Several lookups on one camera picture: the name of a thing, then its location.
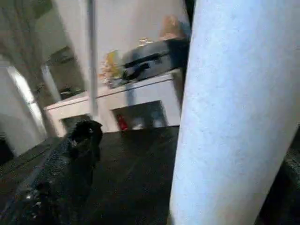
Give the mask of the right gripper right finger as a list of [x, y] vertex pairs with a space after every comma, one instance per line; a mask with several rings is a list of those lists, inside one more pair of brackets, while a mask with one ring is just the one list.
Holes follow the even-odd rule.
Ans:
[[300, 223], [300, 143], [294, 141], [281, 164], [256, 225]]

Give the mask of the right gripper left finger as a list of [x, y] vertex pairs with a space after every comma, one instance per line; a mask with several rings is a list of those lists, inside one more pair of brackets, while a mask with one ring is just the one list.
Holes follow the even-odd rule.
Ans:
[[100, 160], [102, 125], [78, 122], [49, 149], [1, 212], [2, 225], [79, 225]]

